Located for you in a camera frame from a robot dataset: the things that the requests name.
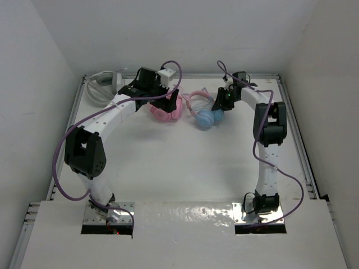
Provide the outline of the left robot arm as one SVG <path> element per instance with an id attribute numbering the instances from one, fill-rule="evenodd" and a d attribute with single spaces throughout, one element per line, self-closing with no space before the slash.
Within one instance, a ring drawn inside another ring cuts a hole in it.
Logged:
<path id="1" fill-rule="evenodd" d="M 102 176 L 107 158 L 104 143 L 109 135 L 142 106 L 150 104 L 162 118 L 177 110 L 178 92 L 171 90 L 175 71 L 161 67 L 155 71 L 140 68 L 128 85 L 123 85 L 105 109 L 71 129 L 66 138 L 65 163 L 76 173 L 89 191 L 91 204 L 102 214 L 115 208 L 115 197 Z"/>

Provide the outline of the blue pink cat-ear headphones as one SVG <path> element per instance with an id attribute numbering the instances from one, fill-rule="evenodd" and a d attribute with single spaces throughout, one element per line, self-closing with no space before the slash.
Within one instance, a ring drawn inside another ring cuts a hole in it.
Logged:
<path id="1" fill-rule="evenodd" d="M 224 117 L 224 111 L 222 109 L 211 110 L 211 109 L 201 109 L 194 111 L 191 105 L 191 98 L 194 96 L 204 97 L 209 104 L 214 105 L 214 98 L 208 93 L 206 88 L 203 88 L 199 91 L 194 91 L 190 94 L 183 93 L 182 97 L 186 101 L 186 107 L 190 114 L 195 118 L 197 124 L 202 128 L 210 128 L 211 126 L 222 121 Z"/>

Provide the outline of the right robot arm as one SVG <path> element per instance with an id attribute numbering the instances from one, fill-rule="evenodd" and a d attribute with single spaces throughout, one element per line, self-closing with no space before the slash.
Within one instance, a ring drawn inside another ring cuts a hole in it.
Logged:
<path id="1" fill-rule="evenodd" d="M 229 111 L 243 101 L 254 111 L 253 155 L 259 161 L 259 178 L 254 190 L 251 213 L 269 214 L 279 207 L 277 165 L 279 146 L 287 136 L 287 110 L 283 102 L 273 101 L 273 91 L 259 90 L 246 80 L 245 72 L 223 77 L 213 109 Z"/>

